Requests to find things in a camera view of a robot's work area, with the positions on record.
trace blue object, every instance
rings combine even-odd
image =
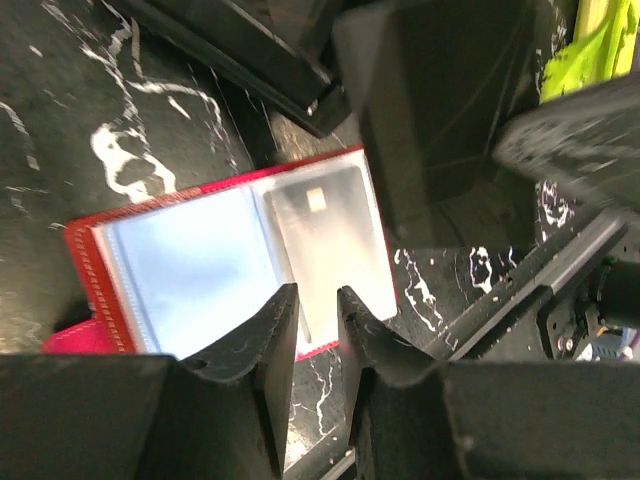
[[[256,314],[283,283],[265,232],[247,187],[107,225],[144,349],[182,359]]]

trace marble surface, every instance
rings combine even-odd
[[[38,351],[82,303],[61,235],[69,220],[359,142],[353,120],[313,139],[99,0],[3,7],[0,353]],[[562,22],[539,49],[540,72],[564,44]],[[542,241],[575,206],[550,184],[538,197]],[[440,336],[455,349],[448,322],[527,251],[390,252],[390,324],[418,346]],[[292,397],[288,477],[311,479],[345,454],[337,352],[297,363]]]

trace black cylinder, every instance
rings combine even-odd
[[[594,272],[592,299],[606,323],[640,328],[640,264],[615,262]]]

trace wallet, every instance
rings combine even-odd
[[[45,350],[100,330],[114,352],[183,359],[251,318],[285,283],[297,283],[300,296],[297,359],[337,344],[344,285],[378,318],[396,314],[362,148],[76,220],[65,237],[94,318]]]

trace wallet strap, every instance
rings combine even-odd
[[[51,335],[42,345],[42,353],[118,353],[104,325],[92,318]]]

